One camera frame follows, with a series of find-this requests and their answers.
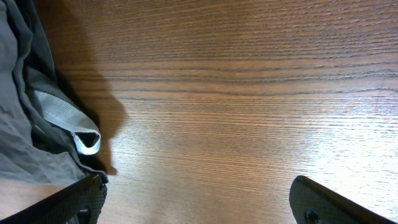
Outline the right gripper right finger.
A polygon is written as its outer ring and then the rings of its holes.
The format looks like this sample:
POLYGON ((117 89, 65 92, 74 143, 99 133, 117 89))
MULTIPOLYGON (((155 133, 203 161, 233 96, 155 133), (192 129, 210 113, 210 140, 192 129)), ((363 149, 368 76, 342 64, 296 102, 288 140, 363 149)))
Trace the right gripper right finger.
POLYGON ((292 182, 289 204, 298 224, 396 224, 304 175, 292 182))

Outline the grey shorts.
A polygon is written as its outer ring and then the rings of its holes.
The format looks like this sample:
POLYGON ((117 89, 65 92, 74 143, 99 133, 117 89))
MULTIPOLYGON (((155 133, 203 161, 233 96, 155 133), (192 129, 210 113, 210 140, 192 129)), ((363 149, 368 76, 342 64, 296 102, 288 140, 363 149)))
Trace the grey shorts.
POLYGON ((58 86, 32 1, 1 1, 1 178, 72 184, 106 173, 81 161, 101 146, 97 125, 58 86))

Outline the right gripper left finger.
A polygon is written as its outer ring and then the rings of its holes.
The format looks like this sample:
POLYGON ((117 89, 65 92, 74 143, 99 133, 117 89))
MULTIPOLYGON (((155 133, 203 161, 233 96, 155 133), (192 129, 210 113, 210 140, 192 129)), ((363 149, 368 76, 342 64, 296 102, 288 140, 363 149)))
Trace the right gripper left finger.
POLYGON ((107 196, 100 175, 89 175, 1 220, 2 224, 97 224, 107 196))

